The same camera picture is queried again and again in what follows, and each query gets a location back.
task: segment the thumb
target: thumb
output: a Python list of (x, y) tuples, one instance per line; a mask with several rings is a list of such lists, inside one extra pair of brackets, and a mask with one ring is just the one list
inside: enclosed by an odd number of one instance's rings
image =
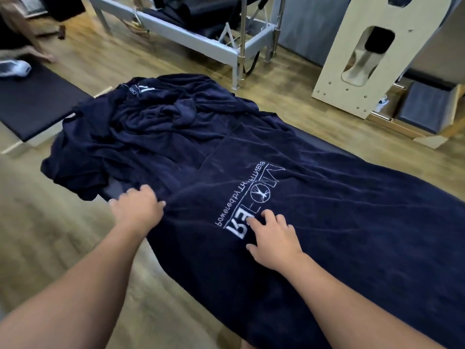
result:
[(247, 245), (246, 245), (246, 249), (247, 249), (247, 251), (250, 252), (250, 254), (252, 255), (253, 259), (254, 259), (255, 261), (258, 262), (258, 260), (257, 260), (258, 251), (259, 251), (259, 250), (258, 250), (258, 247), (256, 247), (256, 246), (253, 245), (253, 244), (247, 244)]

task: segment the pilates reformer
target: pilates reformer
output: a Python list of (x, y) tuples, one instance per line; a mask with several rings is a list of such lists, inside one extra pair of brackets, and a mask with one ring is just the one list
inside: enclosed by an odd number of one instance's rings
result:
[[(268, 20), (264, 9), (268, 0), (133, 0), (134, 8), (117, 0), (89, 0), (107, 33), (110, 26), (102, 11), (119, 18), (125, 25), (136, 24), (141, 33), (154, 32), (232, 67), (232, 88), (253, 71), (264, 48), (265, 62), (275, 56), (286, 0), (280, 1), (277, 19)], [(247, 6), (259, 1), (248, 17)], [(264, 12), (264, 20), (257, 19)], [(245, 62), (253, 58), (249, 71)]]

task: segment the dark blue towel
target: dark blue towel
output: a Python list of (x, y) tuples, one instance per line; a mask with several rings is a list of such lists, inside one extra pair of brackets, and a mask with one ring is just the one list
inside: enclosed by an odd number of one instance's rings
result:
[(322, 151), (201, 75), (135, 78), (75, 112), (43, 173), (83, 199), (108, 176), (152, 186), (167, 200), (148, 236), (161, 266), (250, 344), (329, 347), (295, 290), (245, 249), (254, 242), (245, 217), (269, 208), (338, 279), (442, 345), (464, 347), (465, 205), (457, 198)]

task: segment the sneaker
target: sneaker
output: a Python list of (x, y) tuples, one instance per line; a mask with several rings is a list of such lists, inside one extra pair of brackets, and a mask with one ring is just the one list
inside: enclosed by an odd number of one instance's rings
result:
[(27, 77), (31, 65), (23, 60), (0, 61), (0, 77)]
[(389, 103), (389, 99), (387, 99), (387, 95), (385, 94), (380, 101), (378, 102), (378, 105), (376, 105), (376, 112), (380, 112), (382, 108), (384, 108), (387, 103)]

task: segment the person's arm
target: person's arm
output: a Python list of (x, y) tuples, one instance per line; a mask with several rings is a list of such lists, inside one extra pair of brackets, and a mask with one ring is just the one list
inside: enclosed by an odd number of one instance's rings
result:
[(0, 323), (0, 348), (104, 348), (125, 299), (134, 256), (165, 202), (144, 185), (110, 200), (116, 225), (64, 276)]
[(437, 344), (347, 287), (302, 252), (284, 216), (263, 211), (266, 225), (247, 223), (257, 246), (247, 249), (261, 265), (281, 273), (298, 291), (333, 349), (439, 349)]

